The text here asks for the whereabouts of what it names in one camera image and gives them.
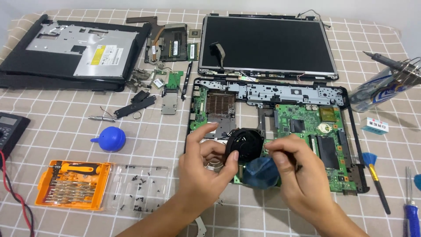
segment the hand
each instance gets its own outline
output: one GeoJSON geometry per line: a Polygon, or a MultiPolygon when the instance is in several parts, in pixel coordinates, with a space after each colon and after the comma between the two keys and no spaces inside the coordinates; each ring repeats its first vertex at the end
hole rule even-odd
{"type": "Polygon", "coordinates": [[[228,156],[219,173],[203,166],[205,160],[224,158],[223,144],[212,140],[200,143],[207,133],[217,127],[218,123],[209,123],[190,133],[186,139],[186,153],[179,159],[180,187],[175,196],[186,203],[186,211],[197,215],[218,200],[238,171],[238,151],[228,156]]]}
{"type": "Polygon", "coordinates": [[[281,175],[281,197],[288,207],[316,228],[334,217],[338,205],[330,196],[325,166],[306,142],[295,134],[265,144],[281,175]],[[295,161],[302,168],[296,171],[295,161]]]}

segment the orange screwdriver handle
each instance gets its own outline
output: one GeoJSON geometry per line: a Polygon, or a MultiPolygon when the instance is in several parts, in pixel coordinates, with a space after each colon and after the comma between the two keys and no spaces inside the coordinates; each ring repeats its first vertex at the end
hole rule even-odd
{"type": "Polygon", "coordinates": [[[101,171],[101,167],[97,164],[69,164],[65,163],[61,166],[63,172],[75,172],[81,175],[97,175],[101,171]]]}

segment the blue screwdriver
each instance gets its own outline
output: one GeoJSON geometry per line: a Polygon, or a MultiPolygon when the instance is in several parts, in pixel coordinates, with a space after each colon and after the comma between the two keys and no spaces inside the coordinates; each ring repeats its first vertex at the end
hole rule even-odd
{"type": "Polygon", "coordinates": [[[408,237],[420,237],[420,223],[418,219],[418,207],[412,199],[412,175],[410,167],[406,167],[406,197],[405,216],[408,227],[408,237]]]}

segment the multimeter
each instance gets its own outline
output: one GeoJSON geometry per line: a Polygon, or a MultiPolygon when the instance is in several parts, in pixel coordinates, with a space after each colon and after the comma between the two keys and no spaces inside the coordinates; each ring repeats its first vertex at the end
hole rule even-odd
{"type": "Polygon", "coordinates": [[[29,118],[0,112],[0,151],[6,159],[30,122],[29,118]]]}

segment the black cooling fan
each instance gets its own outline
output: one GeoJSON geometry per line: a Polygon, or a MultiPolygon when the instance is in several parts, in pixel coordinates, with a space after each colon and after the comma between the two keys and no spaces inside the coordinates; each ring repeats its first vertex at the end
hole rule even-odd
{"type": "Polygon", "coordinates": [[[259,129],[241,128],[234,129],[230,133],[225,148],[226,157],[235,150],[239,152],[239,164],[245,164],[260,157],[264,137],[259,129]]]}

